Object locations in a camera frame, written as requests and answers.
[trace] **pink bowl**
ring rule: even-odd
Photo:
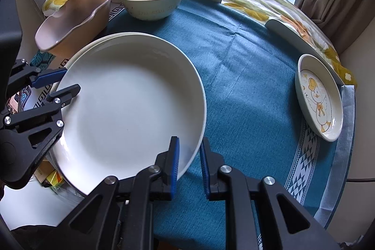
[[[71,58],[108,24],[111,0],[67,0],[35,34],[39,50]]]

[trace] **metal bolt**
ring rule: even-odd
[[[265,184],[272,186],[275,183],[275,178],[273,178],[272,176],[267,176],[263,178],[263,181]]]
[[[108,176],[106,179],[104,179],[104,182],[106,184],[114,184],[116,182],[116,177],[115,176]]]
[[[157,165],[151,165],[149,166],[149,171],[151,173],[158,173],[160,171],[160,168]]]
[[[230,173],[232,171],[232,168],[228,165],[223,165],[220,167],[220,171],[223,173]]]
[[[6,116],[5,118],[4,118],[4,123],[6,124],[6,125],[9,125],[10,123],[11,123],[11,118],[9,117],[9,116]]]

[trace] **duck illustration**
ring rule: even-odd
[[[321,131],[324,133],[331,125],[331,114],[327,112],[327,96],[322,95],[318,84],[313,78],[309,78],[308,88],[311,91],[311,98],[307,97],[310,107],[316,113],[316,120],[321,125]]]

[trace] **orange bow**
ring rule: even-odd
[[[323,115],[325,115],[322,103],[318,103],[316,104],[316,106],[317,106],[316,110],[319,110],[319,117],[320,117],[320,111],[322,111]]]

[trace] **tablecloth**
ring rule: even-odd
[[[206,92],[205,135],[213,151],[247,176],[275,177],[328,225],[350,160],[353,86],[341,88],[344,128],[338,141],[328,143],[308,127],[298,104],[294,74],[301,54],[249,17],[208,0],[182,0],[156,22],[122,10],[101,35],[125,31],[168,40],[193,62]],[[224,202],[206,200],[198,155],[175,199],[154,207],[158,238],[184,250],[225,248]]]

